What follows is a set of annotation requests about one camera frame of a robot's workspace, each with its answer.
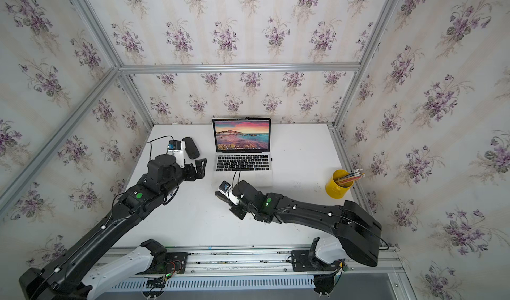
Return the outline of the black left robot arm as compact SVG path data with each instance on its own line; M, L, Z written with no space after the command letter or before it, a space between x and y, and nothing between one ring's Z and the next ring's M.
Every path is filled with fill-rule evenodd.
M25 299L97 299L137 273L150 268L166 272L167 250L153 239L107 265L94 265L155 209L169 204L183 182L203 179L206 166L206 159L179 165L170 154L149 161L147 173L120 195L93 229L44 268L29 268L20 277Z

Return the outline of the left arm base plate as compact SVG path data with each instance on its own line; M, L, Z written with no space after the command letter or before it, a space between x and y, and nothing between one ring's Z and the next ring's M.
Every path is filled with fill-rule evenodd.
M149 268L140 274L183 274L185 273L188 253L167 252L166 255L156 256Z

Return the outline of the silver laptop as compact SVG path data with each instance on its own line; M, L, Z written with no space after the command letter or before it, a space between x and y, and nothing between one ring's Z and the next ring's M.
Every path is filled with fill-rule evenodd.
M238 180L254 187L274 184L270 118L215 118L212 120L216 162L215 183Z

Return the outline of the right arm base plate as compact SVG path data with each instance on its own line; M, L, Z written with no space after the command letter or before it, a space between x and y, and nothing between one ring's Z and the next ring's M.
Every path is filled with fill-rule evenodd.
M293 272L334 272L341 267L345 259L327 264L312 256L310 251L292 250L286 261L291 265Z

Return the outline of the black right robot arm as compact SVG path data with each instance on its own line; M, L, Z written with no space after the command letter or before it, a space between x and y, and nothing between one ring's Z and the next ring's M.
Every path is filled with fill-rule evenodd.
M240 220L251 214L259 222L299 224L329 234L312 243L309 259L315 268L345 258L378 266L382 226L353 201L342 206L304 203L278 193L264 194L246 181L233 187L225 181L215 196Z

